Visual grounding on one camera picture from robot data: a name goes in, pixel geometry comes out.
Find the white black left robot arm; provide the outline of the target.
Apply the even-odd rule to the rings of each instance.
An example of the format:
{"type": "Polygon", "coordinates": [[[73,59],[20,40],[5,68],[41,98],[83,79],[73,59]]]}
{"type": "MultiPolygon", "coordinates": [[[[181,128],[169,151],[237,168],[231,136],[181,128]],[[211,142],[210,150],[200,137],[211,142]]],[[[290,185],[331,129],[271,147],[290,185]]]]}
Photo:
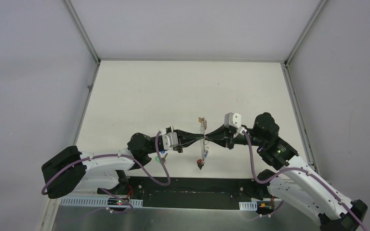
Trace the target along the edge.
{"type": "Polygon", "coordinates": [[[56,199],[73,191],[100,188],[123,194],[128,182],[119,172],[144,169],[151,162],[150,154],[161,157],[163,151],[181,152],[204,137],[202,133],[167,128],[153,137],[135,133],[126,148],[110,154],[83,152],[75,145],[68,146],[41,166],[45,182],[41,194],[56,199]]]}

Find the black robot base mount plate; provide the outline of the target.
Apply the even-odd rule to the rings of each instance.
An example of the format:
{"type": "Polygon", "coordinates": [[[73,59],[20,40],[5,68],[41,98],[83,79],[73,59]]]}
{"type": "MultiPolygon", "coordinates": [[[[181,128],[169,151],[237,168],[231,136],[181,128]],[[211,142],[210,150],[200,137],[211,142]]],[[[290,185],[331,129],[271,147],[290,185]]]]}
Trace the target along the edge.
{"type": "Polygon", "coordinates": [[[170,185],[161,186],[148,177],[131,176],[108,192],[151,208],[238,210],[239,203],[263,200],[272,210],[278,200],[251,179],[172,178],[170,185]]]}

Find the green tag key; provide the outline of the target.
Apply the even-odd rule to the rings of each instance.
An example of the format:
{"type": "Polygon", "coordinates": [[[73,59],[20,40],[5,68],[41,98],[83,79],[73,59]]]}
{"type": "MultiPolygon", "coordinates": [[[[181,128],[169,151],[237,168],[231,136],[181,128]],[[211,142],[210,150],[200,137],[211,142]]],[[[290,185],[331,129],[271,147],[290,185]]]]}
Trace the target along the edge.
{"type": "Polygon", "coordinates": [[[163,153],[163,154],[157,155],[155,157],[155,160],[158,163],[160,163],[160,164],[166,164],[166,162],[167,162],[167,160],[166,160],[167,156],[168,156],[168,153],[163,153]]]}

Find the aluminium frame rail right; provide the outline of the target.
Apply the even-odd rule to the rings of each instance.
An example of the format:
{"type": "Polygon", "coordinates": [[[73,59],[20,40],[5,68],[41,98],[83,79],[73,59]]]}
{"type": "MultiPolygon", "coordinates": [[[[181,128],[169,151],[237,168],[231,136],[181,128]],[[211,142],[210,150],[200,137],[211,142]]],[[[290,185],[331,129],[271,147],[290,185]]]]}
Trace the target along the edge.
{"type": "Polygon", "coordinates": [[[311,34],[314,26],[318,22],[320,16],[322,15],[325,7],[329,4],[328,0],[319,0],[315,9],[313,10],[310,18],[305,24],[303,30],[301,31],[298,39],[296,40],[292,50],[290,51],[288,57],[284,62],[282,62],[281,68],[285,83],[288,89],[291,105],[293,108],[294,116],[300,133],[301,141],[304,147],[304,154],[308,161],[308,164],[314,169],[317,170],[316,159],[311,147],[310,138],[307,132],[307,127],[305,124],[304,114],[302,110],[302,104],[300,102],[300,94],[297,88],[297,83],[299,79],[295,76],[294,73],[294,60],[300,52],[300,49],[305,44],[307,38],[311,34]]]}

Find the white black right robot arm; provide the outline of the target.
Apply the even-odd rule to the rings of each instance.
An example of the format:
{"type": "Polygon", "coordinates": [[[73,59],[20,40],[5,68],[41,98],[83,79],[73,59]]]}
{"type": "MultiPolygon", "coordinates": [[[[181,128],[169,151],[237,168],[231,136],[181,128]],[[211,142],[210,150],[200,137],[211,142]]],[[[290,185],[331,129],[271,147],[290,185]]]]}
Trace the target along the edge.
{"type": "Polygon", "coordinates": [[[258,196],[281,199],[322,231],[355,231],[359,227],[366,231],[363,219],[368,206],[330,185],[278,133],[279,125],[268,112],[259,114],[252,128],[242,124],[240,114],[228,113],[223,125],[205,138],[228,149],[236,144],[248,147],[258,196]]]}

